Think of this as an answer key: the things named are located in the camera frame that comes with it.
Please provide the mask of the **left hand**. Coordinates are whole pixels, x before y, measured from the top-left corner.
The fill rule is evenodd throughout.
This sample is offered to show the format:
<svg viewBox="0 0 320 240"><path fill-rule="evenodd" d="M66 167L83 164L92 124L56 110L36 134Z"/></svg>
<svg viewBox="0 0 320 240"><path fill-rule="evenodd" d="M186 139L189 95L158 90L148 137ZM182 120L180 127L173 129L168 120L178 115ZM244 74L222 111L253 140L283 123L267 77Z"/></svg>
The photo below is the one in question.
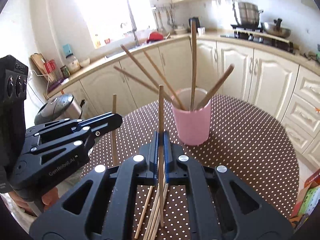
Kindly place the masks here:
<svg viewBox="0 0 320 240"><path fill-rule="evenodd" d="M25 200L23 200L20 196L18 196L16 192L14 192L14 191L9 192L9 195L19 207L21 207L25 210L26 213L33 215L33 216L35 215L35 213L29 207L27 202ZM42 202L44 204L44 209L47 210L48 207L55 204L58 199L59 199L58 188L54 187L53 189L51 189L45 195L42 196Z"/></svg>

